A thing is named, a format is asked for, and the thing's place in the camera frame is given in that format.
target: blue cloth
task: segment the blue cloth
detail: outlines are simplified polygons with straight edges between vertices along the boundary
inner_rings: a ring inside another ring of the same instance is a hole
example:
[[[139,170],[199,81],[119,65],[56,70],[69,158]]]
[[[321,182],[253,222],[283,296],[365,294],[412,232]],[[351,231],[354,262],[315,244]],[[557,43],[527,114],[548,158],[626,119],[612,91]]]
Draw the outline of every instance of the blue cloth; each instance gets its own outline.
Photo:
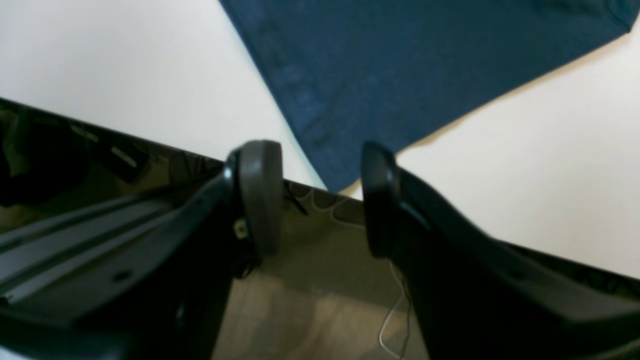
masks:
[[[629,32],[640,9],[640,0],[221,2],[330,191],[359,177],[366,140],[399,151]]]

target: wooden floor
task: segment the wooden floor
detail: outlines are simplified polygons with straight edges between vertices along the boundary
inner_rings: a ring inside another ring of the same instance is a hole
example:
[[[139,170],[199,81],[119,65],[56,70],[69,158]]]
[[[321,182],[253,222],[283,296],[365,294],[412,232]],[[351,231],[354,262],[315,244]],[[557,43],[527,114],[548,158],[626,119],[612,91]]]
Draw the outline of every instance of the wooden floor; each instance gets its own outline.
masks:
[[[362,228],[336,224],[310,201],[285,211],[281,254],[236,281],[213,359],[393,359],[378,332],[401,290],[388,263],[369,255]],[[399,352],[404,301],[385,344]],[[414,316],[405,359],[427,359]]]

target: white surface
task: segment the white surface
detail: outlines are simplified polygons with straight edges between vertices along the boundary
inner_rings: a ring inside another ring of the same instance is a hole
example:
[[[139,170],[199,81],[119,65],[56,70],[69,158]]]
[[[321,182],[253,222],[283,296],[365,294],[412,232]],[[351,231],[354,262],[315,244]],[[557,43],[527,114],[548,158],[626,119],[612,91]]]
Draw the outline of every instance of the white surface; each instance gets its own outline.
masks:
[[[30,360],[29,358],[22,357],[15,352],[9,351],[3,347],[0,347],[0,360]]]
[[[277,140],[285,177],[323,187],[217,1],[0,4],[0,97],[218,159]],[[640,277],[636,27],[400,164],[497,238]]]

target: screw hole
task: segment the screw hole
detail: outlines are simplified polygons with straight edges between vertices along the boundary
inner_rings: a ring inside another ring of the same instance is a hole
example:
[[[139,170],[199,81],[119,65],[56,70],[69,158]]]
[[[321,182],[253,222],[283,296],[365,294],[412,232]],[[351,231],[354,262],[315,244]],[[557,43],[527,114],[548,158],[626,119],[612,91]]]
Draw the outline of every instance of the screw hole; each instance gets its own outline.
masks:
[[[131,271],[131,270],[122,270],[121,272],[117,272],[117,273],[113,274],[113,276],[111,277],[111,280],[113,282],[121,282],[121,281],[125,281],[128,278],[130,278],[131,275],[133,275],[133,271]]]

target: thin cable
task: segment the thin cable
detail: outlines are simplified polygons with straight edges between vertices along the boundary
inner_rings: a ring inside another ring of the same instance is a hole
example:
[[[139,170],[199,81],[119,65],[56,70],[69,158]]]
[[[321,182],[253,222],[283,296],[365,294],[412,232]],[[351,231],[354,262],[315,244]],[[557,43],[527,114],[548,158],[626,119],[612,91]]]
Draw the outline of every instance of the thin cable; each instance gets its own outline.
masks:
[[[346,225],[346,226],[351,226],[351,227],[356,227],[358,229],[364,229],[365,226],[364,225],[360,225],[360,224],[354,224],[352,222],[348,222],[348,221],[343,221],[343,220],[339,220],[338,218],[335,217],[335,210],[338,208],[338,206],[342,205],[343,203],[347,202],[349,200],[348,197],[343,197],[343,196],[339,196],[339,199],[336,200],[335,204],[327,207],[327,208],[320,208],[317,204],[316,204],[316,198],[315,198],[315,194],[316,194],[316,189],[311,189],[311,191],[306,194],[304,196],[304,199],[306,199],[307,197],[311,196],[311,206],[316,209],[316,211],[321,212],[321,213],[326,213],[329,212],[329,218],[340,225]]]
[[[293,183],[288,183],[287,187],[289,188],[289,190],[291,190],[293,192],[293,190],[292,190]],[[295,198],[298,199],[298,201],[307,200],[311,196],[311,193],[314,191],[313,188],[308,188],[308,189],[309,189],[309,191],[304,196],[295,196]]]
[[[393,305],[393,307],[391,308],[391,310],[389,310],[389,312],[387,313],[387,317],[385,318],[385,321],[382,323],[382,327],[380,327],[380,332],[378,333],[378,343],[380,344],[380,346],[391,356],[393,356],[396,359],[404,359],[404,351],[406,350],[406,344],[409,341],[409,311],[407,311],[407,319],[406,319],[406,337],[404,338],[404,345],[402,348],[402,352],[400,353],[400,355],[398,355],[397,353],[395,353],[393,350],[391,350],[390,348],[388,348],[385,343],[382,341],[382,335],[385,333],[385,329],[387,328],[387,324],[389,323],[389,319],[391,319],[391,315],[394,313],[394,311],[396,310],[396,308],[400,305],[400,303],[402,302],[403,298],[407,298],[407,300],[409,299],[406,296],[406,290],[404,289],[404,284],[402,281],[400,281],[400,279],[398,279],[398,276],[396,275],[396,271],[394,270],[394,264],[391,262],[391,260],[389,260],[389,268],[391,269],[391,275],[393,275],[394,280],[396,281],[396,283],[398,284],[398,286],[400,287],[400,290],[402,291],[400,293],[400,297],[398,297],[398,299],[396,300],[396,303]]]

